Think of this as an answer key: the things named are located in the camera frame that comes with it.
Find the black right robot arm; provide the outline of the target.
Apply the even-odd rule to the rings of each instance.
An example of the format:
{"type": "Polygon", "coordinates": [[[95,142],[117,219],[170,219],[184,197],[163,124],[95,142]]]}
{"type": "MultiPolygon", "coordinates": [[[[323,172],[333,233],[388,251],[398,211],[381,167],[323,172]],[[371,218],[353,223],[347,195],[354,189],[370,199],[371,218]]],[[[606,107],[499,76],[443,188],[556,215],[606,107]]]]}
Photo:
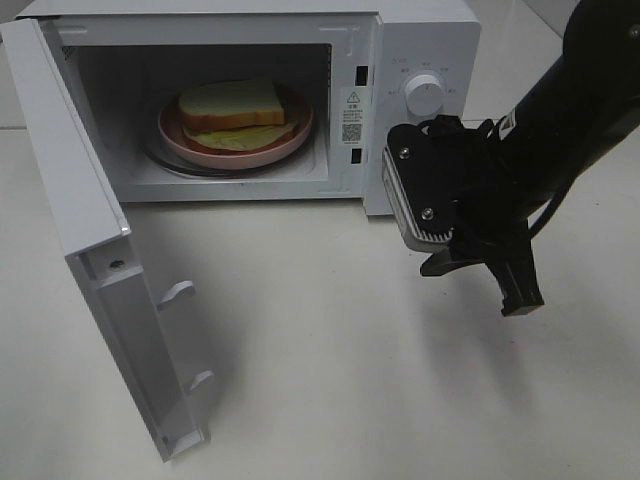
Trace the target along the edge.
{"type": "Polygon", "coordinates": [[[582,1],[561,56],[506,116],[476,129],[445,115],[421,123],[432,209],[452,231],[421,274],[483,264],[504,315],[541,306],[533,239],[577,178],[638,125],[639,5],[582,1]]]}

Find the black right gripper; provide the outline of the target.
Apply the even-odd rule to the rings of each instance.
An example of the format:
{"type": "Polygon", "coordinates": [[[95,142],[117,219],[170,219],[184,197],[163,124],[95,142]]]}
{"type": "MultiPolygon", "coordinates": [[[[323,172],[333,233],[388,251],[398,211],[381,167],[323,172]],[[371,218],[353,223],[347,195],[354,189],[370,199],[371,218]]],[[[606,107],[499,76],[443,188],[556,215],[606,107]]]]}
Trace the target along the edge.
{"type": "Polygon", "coordinates": [[[502,174],[489,152],[491,120],[472,129],[457,116],[439,115],[427,123],[453,165],[451,186],[457,222],[453,240],[420,267],[423,277],[440,277],[484,264],[503,295],[505,317],[533,312],[544,304],[539,289],[528,221],[518,212],[522,195],[502,174]]]}

